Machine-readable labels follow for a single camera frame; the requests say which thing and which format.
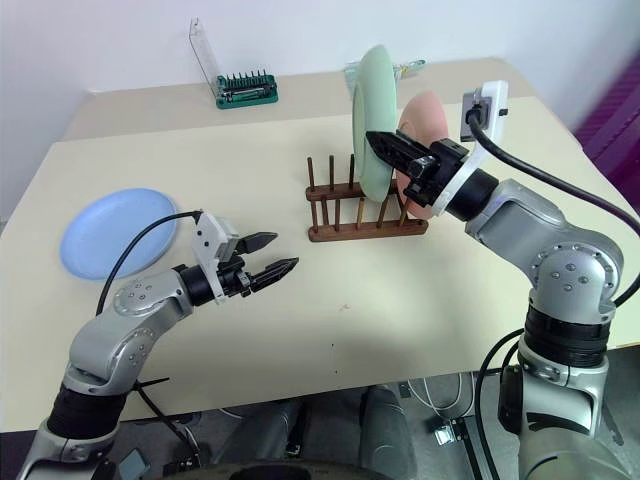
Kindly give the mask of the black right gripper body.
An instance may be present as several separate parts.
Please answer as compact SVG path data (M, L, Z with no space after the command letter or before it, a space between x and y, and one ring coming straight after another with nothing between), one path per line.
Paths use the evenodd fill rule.
M405 173L409 183L403 194L421 207L433 206L468 154L468 149L454 141L436 141L431 147L411 141L412 162Z

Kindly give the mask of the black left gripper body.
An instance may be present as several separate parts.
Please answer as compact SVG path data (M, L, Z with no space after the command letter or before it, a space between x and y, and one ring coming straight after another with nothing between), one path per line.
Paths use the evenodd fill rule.
M252 252L254 234L247 235L239 240L231 254L231 257L224 262L220 262L217 269L217 276L227 297L240 294L242 297L251 294L251 279L244 271L244 254Z

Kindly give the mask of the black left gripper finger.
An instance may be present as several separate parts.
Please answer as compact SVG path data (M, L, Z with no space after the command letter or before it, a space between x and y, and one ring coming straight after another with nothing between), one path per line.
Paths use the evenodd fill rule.
M240 252L241 253L254 253L257 252L264 247L266 247L269 243L274 241L278 237L278 234L275 232L256 232L250 235L243 237L240 240Z
M256 293L277 283L293 270L298 262L298 257L281 259L266 266L261 272L253 274L251 276L251 292Z

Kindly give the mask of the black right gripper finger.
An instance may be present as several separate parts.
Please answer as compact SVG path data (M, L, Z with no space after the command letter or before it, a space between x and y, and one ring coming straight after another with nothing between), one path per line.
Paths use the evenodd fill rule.
M376 156L403 173L423 173L425 171L425 151L414 147L373 147Z
M402 132L367 131L366 139L377 156L427 156L428 147Z

